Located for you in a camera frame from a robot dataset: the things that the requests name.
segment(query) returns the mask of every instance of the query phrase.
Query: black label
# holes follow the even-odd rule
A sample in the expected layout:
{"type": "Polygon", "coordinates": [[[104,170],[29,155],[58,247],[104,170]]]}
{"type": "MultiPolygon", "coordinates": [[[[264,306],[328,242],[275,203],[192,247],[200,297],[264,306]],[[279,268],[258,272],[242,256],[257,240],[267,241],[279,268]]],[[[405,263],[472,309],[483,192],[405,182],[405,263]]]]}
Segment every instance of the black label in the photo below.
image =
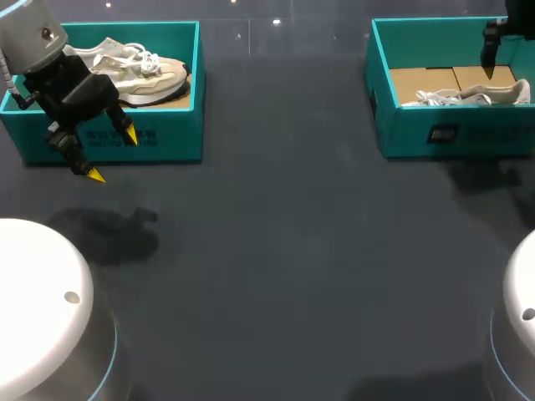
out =
{"type": "MultiPolygon", "coordinates": [[[[117,131],[86,131],[85,144],[90,148],[120,148],[125,146],[123,139],[117,131]]],[[[153,129],[136,129],[135,137],[138,146],[158,146],[156,131],[153,129]]]]}
{"type": "Polygon", "coordinates": [[[374,115],[377,112],[377,96],[375,96],[375,88],[371,89],[371,95],[369,96],[369,105],[371,106],[371,112],[374,115]]]}
{"type": "Polygon", "coordinates": [[[428,144],[450,144],[455,141],[459,125],[436,124],[431,127],[427,136],[428,144]]]}

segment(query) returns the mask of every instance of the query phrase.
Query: dark gray table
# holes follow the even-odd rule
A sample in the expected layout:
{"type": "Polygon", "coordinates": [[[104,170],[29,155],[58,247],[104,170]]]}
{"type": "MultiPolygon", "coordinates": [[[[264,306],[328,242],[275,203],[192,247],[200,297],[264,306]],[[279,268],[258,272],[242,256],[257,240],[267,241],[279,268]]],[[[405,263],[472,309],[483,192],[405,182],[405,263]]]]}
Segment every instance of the dark gray table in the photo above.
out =
{"type": "Polygon", "coordinates": [[[534,164],[388,162],[361,74],[372,17],[502,0],[106,1],[50,2],[64,21],[202,20],[205,159],[102,167],[98,185],[22,166],[4,132],[0,211],[89,259],[136,398],[479,399],[534,164]]]}

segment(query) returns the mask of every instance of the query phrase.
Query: sneaker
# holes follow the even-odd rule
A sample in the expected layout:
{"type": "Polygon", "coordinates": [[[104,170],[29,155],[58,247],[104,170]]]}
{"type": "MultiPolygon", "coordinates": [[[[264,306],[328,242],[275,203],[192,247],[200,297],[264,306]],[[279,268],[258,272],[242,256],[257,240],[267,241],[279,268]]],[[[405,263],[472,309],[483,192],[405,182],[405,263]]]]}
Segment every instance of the sneaker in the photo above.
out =
{"type": "Polygon", "coordinates": [[[439,106],[448,104],[527,104],[531,102],[529,82],[520,79],[513,86],[493,88],[477,85],[469,89],[457,91],[443,89],[436,92],[416,92],[418,100],[402,104],[402,106],[439,106]]]}
{"type": "Polygon", "coordinates": [[[93,74],[108,75],[119,90],[119,101],[130,107],[161,104],[186,94],[190,69],[182,61],[159,57],[139,43],[107,38],[94,48],[64,48],[79,55],[93,74]]]}

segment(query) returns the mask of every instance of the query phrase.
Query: shoe box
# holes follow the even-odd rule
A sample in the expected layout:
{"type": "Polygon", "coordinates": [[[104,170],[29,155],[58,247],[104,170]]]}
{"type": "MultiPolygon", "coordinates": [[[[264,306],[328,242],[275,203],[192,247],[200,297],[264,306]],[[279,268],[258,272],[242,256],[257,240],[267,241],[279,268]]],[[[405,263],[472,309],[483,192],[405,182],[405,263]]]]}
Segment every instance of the shoe box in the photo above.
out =
{"type": "MultiPolygon", "coordinates": [[[[187,162],[202,158],[205,68],[199,23],[66,23],[69,43],[92,48],[106,37],[120,43],[142,43],[152,53],[175,58],[191,68],[190,91],[185,96],[148,107],[124,107],[134,121],[137,146],[125,146],[105,114],[79,126],[79,140],[88,160],[107,162],[187,162]]],[[[23,95],[23,77],[15,84],[23,95]]],[[[10,93],[0,105],[0,119],[18,152],[28,164],[63,163],[44,138],[52,121],[37,104],[21,110],[10,93]]]]}
{"type": "Polygon", "coordinates": [[[372,21],[365,80],[385,157],[530,155],[535,104],[402,106],[416,91],[535,84],[535,42],[505,38],[489,79],[480,66],[487,18],[372,21]]]}

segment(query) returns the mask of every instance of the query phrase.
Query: cable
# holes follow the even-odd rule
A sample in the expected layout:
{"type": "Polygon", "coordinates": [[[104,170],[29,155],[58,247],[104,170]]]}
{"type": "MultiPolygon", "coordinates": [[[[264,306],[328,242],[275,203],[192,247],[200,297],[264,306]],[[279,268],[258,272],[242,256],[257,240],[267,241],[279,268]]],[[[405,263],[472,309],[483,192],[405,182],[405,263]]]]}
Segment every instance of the cable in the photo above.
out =
{"type": "Polygon", "coordinates": [[[15,83],[13,82],[13,77],[9,73],[8,63],[6,63],[6,58],[4,57],[3,51],[1,48],[0,48],[0,69],[2,69],[3,78],[6,80],[8,91],[13,96],[21,96],[20,92],[18,92],[18,89],[15,86],[15,83]]]}

